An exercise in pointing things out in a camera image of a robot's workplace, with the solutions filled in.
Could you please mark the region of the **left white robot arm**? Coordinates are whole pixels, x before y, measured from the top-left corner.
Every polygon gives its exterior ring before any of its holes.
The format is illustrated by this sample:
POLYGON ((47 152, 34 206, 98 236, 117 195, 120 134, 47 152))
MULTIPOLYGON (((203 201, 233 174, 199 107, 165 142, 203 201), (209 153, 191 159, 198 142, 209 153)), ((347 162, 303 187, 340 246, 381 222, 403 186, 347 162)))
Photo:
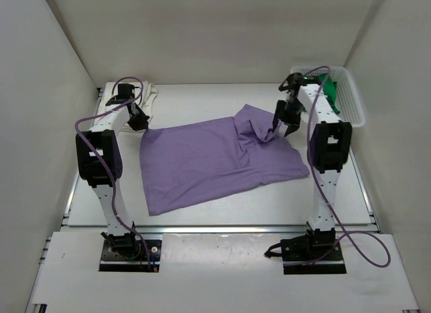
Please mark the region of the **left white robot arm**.
POLYGON ((141 105, 147 100, 146 91, 146 82, 118 81, 95 116, 75 123, 79 175, 96 194, 107 222, 103 236, 114 244, 137 239, 119 186, 123 161, 117 136, 123 127, 135 132, 148 129, 151 116, 141 105))

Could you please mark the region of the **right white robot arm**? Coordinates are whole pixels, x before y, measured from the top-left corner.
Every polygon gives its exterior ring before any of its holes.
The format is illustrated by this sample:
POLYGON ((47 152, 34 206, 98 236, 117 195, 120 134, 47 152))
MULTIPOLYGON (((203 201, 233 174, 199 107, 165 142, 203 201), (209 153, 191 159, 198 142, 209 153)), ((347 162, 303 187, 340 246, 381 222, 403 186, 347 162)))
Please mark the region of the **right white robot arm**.
POLYGON ((287 93, 276 104, 272 126, 285 124, 285 136, 300 128, 302 113, 307 113, 307 162, 314 180, 314 205, 307 221, 312 232, 335 229, 333 207, 337 181, 347 162, 352 126, 335 113, 324 94, 323 80, 316 75, 292 73, 278 87, 287 93))

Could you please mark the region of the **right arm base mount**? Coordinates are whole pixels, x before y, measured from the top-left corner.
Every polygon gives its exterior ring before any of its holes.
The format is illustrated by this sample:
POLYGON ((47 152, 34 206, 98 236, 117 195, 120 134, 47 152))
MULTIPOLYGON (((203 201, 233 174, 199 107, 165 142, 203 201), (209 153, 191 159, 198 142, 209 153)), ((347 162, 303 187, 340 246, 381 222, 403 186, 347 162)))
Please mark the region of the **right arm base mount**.
POLYGON ((281 239, 264 253, 266 258, 281 258, 284 275, 342 275, 347 273, 335 229, 313 230, 281 239))

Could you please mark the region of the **cream white t-shirt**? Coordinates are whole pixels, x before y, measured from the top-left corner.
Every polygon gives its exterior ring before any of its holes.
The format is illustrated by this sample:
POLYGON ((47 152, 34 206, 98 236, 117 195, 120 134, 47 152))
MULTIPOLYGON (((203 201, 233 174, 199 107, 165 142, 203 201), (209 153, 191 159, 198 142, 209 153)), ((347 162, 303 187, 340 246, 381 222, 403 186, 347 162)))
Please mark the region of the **cream white t-shirt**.
MULTIPOLYGON (((108 100, 117 94, 117 89, 114 89, 114 93, 112 93, 114 82, 108 82, 105 85, 105 88, 103 89, 103 92, 100 93, 101 101, 99 103, 98 111, 97 113, 103 113, 105 111, 104 105, 108 102, 108 100)), ((150 83, 148 81, 143 82, 143 93, 142 97, 138 99, 137 105, 140 107, 140 109, 145 113, 145 115, 149 116, 148 118, 148 124, 151 123, 153 119, 153 105, 154 101, 158 96, 157 88, 153 83, 150 83)))

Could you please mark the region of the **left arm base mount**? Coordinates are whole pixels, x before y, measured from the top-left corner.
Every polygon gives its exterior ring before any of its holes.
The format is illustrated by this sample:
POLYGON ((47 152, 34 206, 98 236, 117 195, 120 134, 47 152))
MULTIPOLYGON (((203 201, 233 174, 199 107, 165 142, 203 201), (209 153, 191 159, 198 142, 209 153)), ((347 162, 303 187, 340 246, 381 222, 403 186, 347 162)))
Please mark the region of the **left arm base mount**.
POLYGON ((122 273, 158 273, 162 254, 162 239, 146 240, 133 233, 112 236, 101 233, 104 238, 100 254, 99 271, 122 273))

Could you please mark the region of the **purple t-shirt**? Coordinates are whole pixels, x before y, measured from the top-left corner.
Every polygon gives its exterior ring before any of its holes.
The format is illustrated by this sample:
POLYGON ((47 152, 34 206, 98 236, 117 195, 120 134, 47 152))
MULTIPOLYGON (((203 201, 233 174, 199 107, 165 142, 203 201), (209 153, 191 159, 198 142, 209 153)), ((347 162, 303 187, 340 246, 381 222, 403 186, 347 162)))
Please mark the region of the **purple t-shirt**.
POLYGON ((148 129, 139 161, 149 215, 306 178, 300 153, 272 120, 272 113, 246 104, 234 116, 148 129))

